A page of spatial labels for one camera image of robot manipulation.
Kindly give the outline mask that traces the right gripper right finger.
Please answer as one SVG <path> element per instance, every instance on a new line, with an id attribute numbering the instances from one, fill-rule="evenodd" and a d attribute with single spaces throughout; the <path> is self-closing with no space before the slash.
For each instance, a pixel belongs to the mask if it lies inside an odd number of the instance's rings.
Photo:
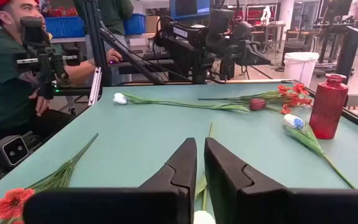
<path id="1" fill-rule="evenodd" d="M 288 188 L 213 138 L 204 164 L 217 224 L 358 224 L 358 190 Z"/>

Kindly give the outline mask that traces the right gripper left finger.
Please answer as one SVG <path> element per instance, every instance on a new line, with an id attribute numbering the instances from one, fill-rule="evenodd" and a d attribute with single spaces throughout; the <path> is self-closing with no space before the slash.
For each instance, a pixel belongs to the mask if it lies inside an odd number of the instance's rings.
<path id="1" fill-rule="evenodd" d="M 46 190 L 24 204 L 25 224 L 193 224 L 197 145 L 187 138 L 139 187 Z"/>

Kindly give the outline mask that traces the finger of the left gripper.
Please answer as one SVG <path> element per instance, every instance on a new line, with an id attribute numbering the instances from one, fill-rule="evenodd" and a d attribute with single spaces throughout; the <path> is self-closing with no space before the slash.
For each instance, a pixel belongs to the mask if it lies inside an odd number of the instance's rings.
<path id="1" fill-rule="evenodd" d="M 271 60 L 266 58 L 262 53 L 257 49 L 257 44 L 255 42 L 247 42 L 245 46 L 244 53 L 241 57 L 241 65 L 270 65 Z"/>

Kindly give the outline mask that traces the dark red tulip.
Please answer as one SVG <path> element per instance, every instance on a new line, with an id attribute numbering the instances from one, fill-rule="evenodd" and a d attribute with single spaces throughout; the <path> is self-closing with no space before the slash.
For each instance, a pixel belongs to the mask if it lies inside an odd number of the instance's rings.
<path id="1" fill-rule="evenodd" d="M 251 111 L 260 111 L 260 110 L 278 111 L 278 109 L 268 106 L 267 102 L 262 98 L 199 98 L 199 100 L 229 101 L 237 105 L 247 106 Z"/>

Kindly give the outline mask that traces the orange flower bunch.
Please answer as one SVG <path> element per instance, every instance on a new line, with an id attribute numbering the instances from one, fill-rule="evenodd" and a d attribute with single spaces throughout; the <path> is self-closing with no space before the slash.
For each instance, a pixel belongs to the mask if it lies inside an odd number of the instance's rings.
<path id="1" fill-rule="evenodd" d="M 312 99 L 304 84 L 296 83 L 293 86 L 279 85 L 277 90 L 266 91 L 254 95 L 242 95 L 225 98 L 262 98 L 268 106 L 278 109 L 281 114 L 290 114 L 293 108 L 312 106 Z"/>
<path id="2" fill-rule="evenodd" d="M 28 199 L 45 190 L 67 188 L 78 161 L 98 136 L 99 134 L 95 134 L 79 153 L 43 179 L 26 188 L 8 190 L 0 198 L 0 224 L 24 224 L 22 214 Z"/>

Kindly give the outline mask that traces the cream tulip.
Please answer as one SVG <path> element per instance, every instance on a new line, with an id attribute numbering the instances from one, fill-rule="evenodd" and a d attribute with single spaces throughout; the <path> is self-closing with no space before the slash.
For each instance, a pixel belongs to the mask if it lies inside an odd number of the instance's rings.
<path id="1" fill-rule="evenodd" d="M 201 210 L 194 213 L 193 224 L 216 224 L 213 216 L 206 211 L 206 202 L 208 196 L 208 183 L 206 180 L 206 174 L 200 178 L 196 184 L 195 197 L 201 194 Z"/>

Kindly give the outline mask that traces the white and blue tulip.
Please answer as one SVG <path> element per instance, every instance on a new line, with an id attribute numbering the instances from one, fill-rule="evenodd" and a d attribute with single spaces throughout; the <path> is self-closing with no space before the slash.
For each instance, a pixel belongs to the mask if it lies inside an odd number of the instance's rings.
<path id="1" fill-rule="evenodd" d="M 345 177 L 342 172 L 333 164 L 331 159 L 326 155 L 325 151 L 321 147 L 316 138 L 310 125 L 303 121 L 301 118 L 292 115 L 286 114 L 283 117 L 283 129 L 286 134 L 291 138 L 298 141 L 300 144 L 304 145 L 309 149 L 313 154 L 316 154 L 320 157 L 327 165 L 332 168 L 333 171 L 350 187 L 351 189 L 356 189 L 354 184 L 352 184 L 347 177 Z"/>

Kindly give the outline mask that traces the red ribbed glass vase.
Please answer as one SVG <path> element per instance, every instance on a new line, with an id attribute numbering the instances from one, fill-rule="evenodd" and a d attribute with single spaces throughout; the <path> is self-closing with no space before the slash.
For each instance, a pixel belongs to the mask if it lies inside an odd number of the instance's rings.
<path id="1" fill-rule="evenodd" d="M 346 76 L 327 74 L 319 83 L 313 103 L 309 125 L 318 139 L 333 139 L 346 102 L 349 88 L 343 83 Z"/>

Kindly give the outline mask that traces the white bucket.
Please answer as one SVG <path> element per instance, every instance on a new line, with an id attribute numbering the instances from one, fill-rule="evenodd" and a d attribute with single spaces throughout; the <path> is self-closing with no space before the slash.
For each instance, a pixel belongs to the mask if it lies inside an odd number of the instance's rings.
<path id="1" fill-rule="evenodd" d="M 284 56 L 284 77 L 309 87 L 319 54 L 316 52 L 290 52 Z"/>

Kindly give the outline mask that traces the blue screen monitor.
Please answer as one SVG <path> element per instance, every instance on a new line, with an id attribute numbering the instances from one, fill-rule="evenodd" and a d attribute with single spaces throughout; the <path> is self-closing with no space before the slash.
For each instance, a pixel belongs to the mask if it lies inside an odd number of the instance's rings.
<path id="1" fill-rule="evenodd" d="M 169 0 L 170 16 L 187 19 L 209 15 L 211 0 Z"/>

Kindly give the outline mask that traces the cardboard box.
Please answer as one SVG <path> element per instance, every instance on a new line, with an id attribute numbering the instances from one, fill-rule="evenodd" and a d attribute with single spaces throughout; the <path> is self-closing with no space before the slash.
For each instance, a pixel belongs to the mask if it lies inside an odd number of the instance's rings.
<path id="1" fill-rule="evenodd" d="M 159 24 L 159 20 L 160 17 L 159 16 L 146 16 L 145 17 L 145 27 L 146 33 L 156 33 L 157 30 L 160 28 L 160 24 Z"/>

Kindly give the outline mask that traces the black stand pillar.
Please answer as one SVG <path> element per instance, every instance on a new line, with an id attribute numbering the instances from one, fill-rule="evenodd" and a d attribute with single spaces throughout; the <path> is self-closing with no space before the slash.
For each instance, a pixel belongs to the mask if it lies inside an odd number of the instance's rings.
<path id="1" fill-rule="evenodd" d="M 336 66 L 336 73 L 346 77 L 342 81 L 344 84 L 348 83 L 351 76 L 351 70 L 356 57 L 357 48 L 358 29 L 347 26 Z"/>

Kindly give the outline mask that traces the blue plastic bin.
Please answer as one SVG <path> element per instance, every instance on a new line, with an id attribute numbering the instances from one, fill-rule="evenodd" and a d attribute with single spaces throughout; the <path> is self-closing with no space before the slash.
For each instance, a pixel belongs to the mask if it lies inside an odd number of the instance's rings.
<path id="1" fill-rule="evenodd" d="M 124 31 L 126 35 L 137 35 L 146 32 L 146 16 L 134 13 L 130 19 L 124 21 Z"/>
<path id="2" fill-rule="evenodd" d="M 84 22 L 79 16 L 45 18 L 47 32 L 54 39 L 84 37 Z"/>

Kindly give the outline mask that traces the silver aluminium extrusion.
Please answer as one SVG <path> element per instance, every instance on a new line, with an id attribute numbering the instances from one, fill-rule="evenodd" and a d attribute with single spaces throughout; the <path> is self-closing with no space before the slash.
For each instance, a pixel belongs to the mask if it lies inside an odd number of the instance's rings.
<path id="1" fill-rule="evenodd" d="M 102 69 L 101 67 L 96 67 L 94 71 L 91 91 L 89 94 L 88 106 L 94 105 L 98 100 L 99 91 L 101 88 L 101 77 L 102 77 Z"/>

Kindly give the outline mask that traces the black upright frame post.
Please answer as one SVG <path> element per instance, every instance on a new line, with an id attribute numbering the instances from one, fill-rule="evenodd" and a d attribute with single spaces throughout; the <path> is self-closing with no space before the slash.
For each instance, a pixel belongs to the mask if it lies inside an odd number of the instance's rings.
<path id="1" fill-rule="evenodd" d="M 101 69 L 101 85 L 111 85 L 111 70 L 107 64 L 106 50 L 104 48 L 104 40 L 101 37 L 100 18 L 97 8 L 97 0 L 85 0 L 84 11 L 86 17 L 86 25 L 88 27 L 90 42 L 93 51 L 95 66 Z"/>

